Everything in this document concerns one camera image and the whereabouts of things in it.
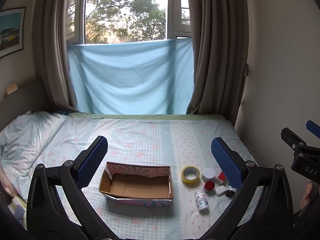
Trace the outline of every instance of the bed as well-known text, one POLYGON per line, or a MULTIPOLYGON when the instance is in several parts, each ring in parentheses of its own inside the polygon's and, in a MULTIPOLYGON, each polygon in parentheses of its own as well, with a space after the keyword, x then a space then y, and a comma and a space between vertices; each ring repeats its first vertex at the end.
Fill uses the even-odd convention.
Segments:
MULTIPOLYGON (((41 83, 37 82, 37 90, 43 90, 41 83)), ((108 152, 89 186, 82 191, 97 214, 123 239, 199 238, 209 229, 231 199, 225 195, 208 194, 210 211, 199 213, 194 193, 202 188, 203 182, 188 187, 180 180, 180 173, 187 165, 197 166, 200 171, 213 167, 216 173, 220 172, 210 152, 210 144, 215 137, 222 137, 244 160, 254 160, 231 123, 219 115, 49 113, 37 111, 43 110, 47 103, 35 104, 42 103, 33 103, 33 114, 23 114, 31 108, 26 108, 25 104, 30 102, 25 102, 19 106, 23 108, 20 113, 11 114, 6 127, 0 126, 3 128, 0 132, 0 166, 4 174, 21 198, 27 201, 33 170, 38 163, 46 167, 60 166, 68 159, 75 159, 97 136, 106 137, 108 152), (172 205, 144 207, 107 200, 98 191, 107 161, 171 166, 175 190, 172 205)), ((7 105, 1 103, 0 112, 7 105)), ((58 192, 70 220, 78 223, 61 187, 58 187, 58 192)), ((241 223, 249 220, 260 193, 261 188, 258 188, 241 223)))

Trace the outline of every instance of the hand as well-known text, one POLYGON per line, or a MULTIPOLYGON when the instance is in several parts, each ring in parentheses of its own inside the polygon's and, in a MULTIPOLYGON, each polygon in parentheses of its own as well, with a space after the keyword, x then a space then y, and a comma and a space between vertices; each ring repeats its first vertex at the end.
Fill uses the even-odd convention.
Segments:
POLYGON ((310 194, 311 194, 311 191, 312 191, 312 183, 309 182, 306 186, 306 192, 305 194, 303 195, 302 197, 302 200, 301 200, 301 203, 300 203, 300 207, 301 209, 303 209, 306 205, 308 205, 309 201, 310 201, 310 194))

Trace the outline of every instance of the bottle label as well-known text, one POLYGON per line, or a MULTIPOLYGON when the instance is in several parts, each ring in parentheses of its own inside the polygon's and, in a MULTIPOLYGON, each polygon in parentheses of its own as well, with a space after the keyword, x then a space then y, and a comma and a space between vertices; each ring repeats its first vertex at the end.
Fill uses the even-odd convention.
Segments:
POLYGON ((205 194, 198 194, 196 196, 196 205, 199 210, 206 208, 209 206, 207 198, 205 194))

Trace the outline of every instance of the red lid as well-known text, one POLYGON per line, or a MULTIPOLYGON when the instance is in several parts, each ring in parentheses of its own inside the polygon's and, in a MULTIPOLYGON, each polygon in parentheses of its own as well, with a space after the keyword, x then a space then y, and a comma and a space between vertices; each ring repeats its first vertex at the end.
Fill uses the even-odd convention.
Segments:
POLYGON ((220 173, 220 175, 218 176, 218 179, 221 179, 222 181, 225 181, 226 176, 224 176, 223 172, 220 173))
POLYGON ((211 191, 214 189, 214 182, 213 181, 207 181, 205 184, 204 184, 204 188, 205 190, 207 191, 211 191))

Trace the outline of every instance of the brown curtain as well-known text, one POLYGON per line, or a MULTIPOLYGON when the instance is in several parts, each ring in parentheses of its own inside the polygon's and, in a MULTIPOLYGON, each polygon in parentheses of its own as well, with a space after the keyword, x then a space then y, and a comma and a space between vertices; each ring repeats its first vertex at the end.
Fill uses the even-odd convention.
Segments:
POLYGON ((194 91, 187 114, 221 114, 233 125, 249 43, 247 0, 189 0, 194 91))
POLYGON ((76 111, 76 97, 69 76, 65 38, 68 0, 36 0, 32 49, 36 75, 57 109, 76 111))

